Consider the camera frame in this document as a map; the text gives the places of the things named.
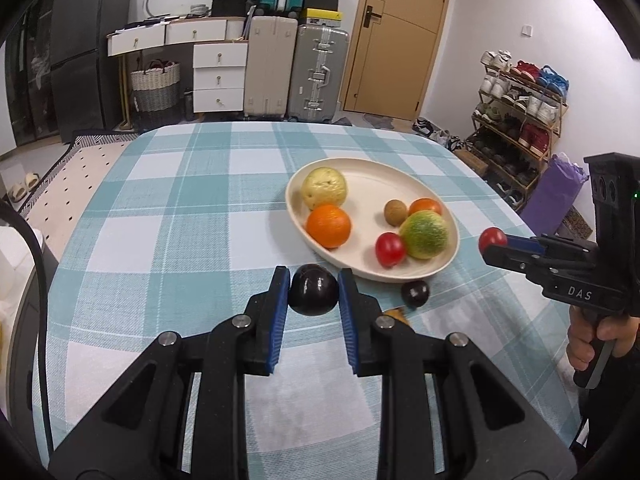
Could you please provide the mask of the right hand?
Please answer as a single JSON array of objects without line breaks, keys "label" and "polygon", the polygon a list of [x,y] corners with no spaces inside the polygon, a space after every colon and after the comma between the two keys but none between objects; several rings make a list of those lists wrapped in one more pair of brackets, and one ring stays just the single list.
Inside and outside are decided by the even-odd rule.
[{"label": "right hand", "polygon": [[630,352],[636,343],[639,330],[639,319],[633,316],[609,316],[602,318],[594,327],[582,314],[578,307],[570,307],[570,327],[568,328],[568,344],[566,354],[568,362],[582,372],[596,356],[593,341],[614,341],[612,356],[622,358]]}]

